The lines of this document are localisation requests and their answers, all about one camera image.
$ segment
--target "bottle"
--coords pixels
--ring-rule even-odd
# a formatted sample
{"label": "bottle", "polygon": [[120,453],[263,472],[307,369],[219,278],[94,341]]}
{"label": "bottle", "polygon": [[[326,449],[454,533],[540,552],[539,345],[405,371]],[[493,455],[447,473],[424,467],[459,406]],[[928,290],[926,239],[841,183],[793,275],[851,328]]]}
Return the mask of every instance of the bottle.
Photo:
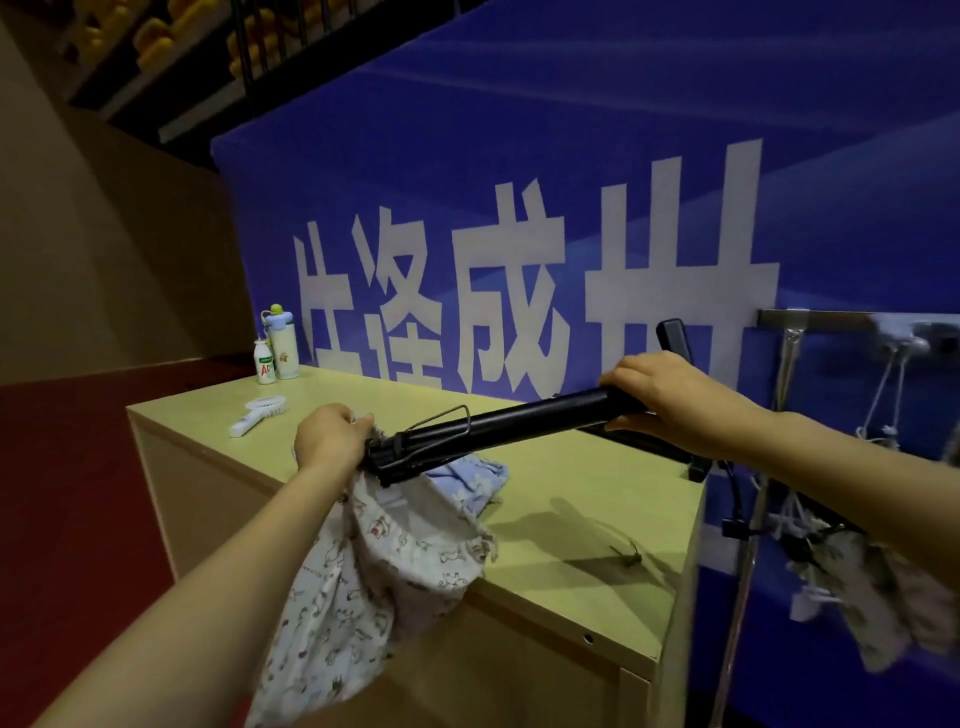
{"label": "bottle", "polygon": [[256,383],[273,384],[276,381],[274,373],[274,353],[266,339],[257,339],[253,342],[253,364],[256,366]]}
{"label": "bottle", "polygon": [[294,315],[284,311],[279,303],[270,306],[270,315],[265,316],[264,324],[274,348],[276,375],[281,379],[292,379],[300,375],[300,355],[297,353],[297,333],[294,329]]}

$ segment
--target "blue cloth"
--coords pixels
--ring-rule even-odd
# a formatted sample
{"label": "blue cloth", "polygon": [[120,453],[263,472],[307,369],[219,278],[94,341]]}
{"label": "blue cloth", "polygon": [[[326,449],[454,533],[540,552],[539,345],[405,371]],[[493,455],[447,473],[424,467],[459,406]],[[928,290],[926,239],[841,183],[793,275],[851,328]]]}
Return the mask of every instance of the blue cloth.
{"label": "blue cloth", "polygon": [[447,496],[463,503],[471,515],[479,516],[507,482],[510,470],[479,455],[466,455],[425,474]]}

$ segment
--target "wooden table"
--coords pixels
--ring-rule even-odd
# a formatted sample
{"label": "wooden table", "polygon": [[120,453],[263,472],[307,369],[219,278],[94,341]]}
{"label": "wooden table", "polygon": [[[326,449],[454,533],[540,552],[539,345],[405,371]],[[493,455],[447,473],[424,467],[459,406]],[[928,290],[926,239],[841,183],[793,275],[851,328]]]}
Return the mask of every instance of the wooden table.
{"label": "wooden table", "polygon": [[[303,367],[130,407],[170,565],[182,577],[296,470],[298,422],[341,401],[387,432],[457,404],[511,402]],[[231,439],[258,397],[290,411]],[[510,467],[482,521],[499,558],[384,677],[302,725],[682,726],[703,486],[684,466],[582,432],[495,448]],[[619,554],[642,556],[628,564]]]}

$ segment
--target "person's left hand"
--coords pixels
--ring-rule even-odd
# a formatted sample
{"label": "person's left hand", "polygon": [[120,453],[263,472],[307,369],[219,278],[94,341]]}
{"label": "person's left hand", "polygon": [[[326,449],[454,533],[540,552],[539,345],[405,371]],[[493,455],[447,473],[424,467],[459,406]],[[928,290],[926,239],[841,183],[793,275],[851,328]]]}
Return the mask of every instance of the person's left hand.
{"label": "person's left hand", "polygon": [[311,412],[297,427],[294,452],[300,470],[340,467],[354,470],[363,457],[364,442],[373,428],[373,415],[350,423],[350,410],[339,402]]}

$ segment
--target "red floor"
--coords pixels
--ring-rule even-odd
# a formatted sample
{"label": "red floor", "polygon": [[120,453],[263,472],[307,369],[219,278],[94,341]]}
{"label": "red floor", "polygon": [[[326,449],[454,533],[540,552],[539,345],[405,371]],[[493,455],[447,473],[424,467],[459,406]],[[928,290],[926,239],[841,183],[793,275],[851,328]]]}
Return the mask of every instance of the red floor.
{"label": "red floor", "polygon": [[0,387],[0,725],[28,726],[171,584],[125,407],[247,357]]}

